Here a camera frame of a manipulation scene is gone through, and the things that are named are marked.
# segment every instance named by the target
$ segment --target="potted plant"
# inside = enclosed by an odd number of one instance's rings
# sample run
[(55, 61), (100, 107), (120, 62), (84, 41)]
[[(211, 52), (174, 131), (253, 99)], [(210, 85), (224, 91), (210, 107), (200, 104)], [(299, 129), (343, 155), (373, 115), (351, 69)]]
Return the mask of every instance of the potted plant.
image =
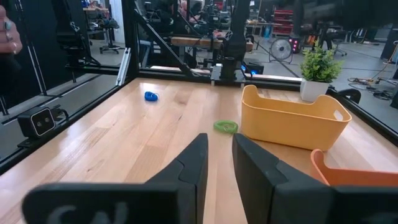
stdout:
[(302, 100), (314, 102), (319, 95), (326, 93), (329, 83), (340, 74), (343, 62), (333, 60), (334, 50), (323, 50), (318, 41), (313, 52), (304, 50), (303, 54), (300, 95)]

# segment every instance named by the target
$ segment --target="white pot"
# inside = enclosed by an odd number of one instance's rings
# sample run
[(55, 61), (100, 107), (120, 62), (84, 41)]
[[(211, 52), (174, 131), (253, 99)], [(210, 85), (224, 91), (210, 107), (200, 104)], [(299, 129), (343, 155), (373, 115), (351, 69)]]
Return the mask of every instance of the white pot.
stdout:
[(328, 91), (329, 83), (313, 82), (302, 80), (300, 85), (300, 95), (303, 101), (314, 102), (319, 95), (324, 95)]

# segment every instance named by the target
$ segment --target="fan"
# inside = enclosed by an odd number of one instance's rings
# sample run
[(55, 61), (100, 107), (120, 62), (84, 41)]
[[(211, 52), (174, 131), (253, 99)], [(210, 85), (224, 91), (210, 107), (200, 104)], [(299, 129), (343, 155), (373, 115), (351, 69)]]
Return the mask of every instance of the fan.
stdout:
[(271, 44), (271, 47), (269, 48), (270, 52), (269, 52), (269, 61), (283, 61), (287, 58), (289, 58), (290, 56), (292, 56), (292, 46), (289, 43), (289, 41), (285, 40), (285, 39), (276, 39), (275, 41), (273, 41), (273, 43)]

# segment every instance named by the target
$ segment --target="yellow plastic basket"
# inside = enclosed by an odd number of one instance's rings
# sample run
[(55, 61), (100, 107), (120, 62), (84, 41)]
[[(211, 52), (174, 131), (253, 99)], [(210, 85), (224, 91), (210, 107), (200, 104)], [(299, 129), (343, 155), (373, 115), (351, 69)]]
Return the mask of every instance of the yellow plastic basket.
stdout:
[(241, 130), (252, 139), (327, 151), (351, 119), (330, 96), (305, 104), (260, 97), (254, 85), (243, 90)]

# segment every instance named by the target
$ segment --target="orange plastic basket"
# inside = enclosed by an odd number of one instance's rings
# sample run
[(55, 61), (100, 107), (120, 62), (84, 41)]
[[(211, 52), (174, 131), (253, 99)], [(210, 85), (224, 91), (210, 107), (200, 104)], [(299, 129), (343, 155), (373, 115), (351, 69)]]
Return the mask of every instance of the orange plastic basket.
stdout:
[(327, 185), (398, 186), (398, 173), (329, 168), (319, 149), (311, 152), (311, 162), (311, 176)]
[(242, 133), (252, 139), (327, 151), (351, 115), (334, 98), (321, 95), (312, 104), (260, 97), (254, 85), (242, 95)]

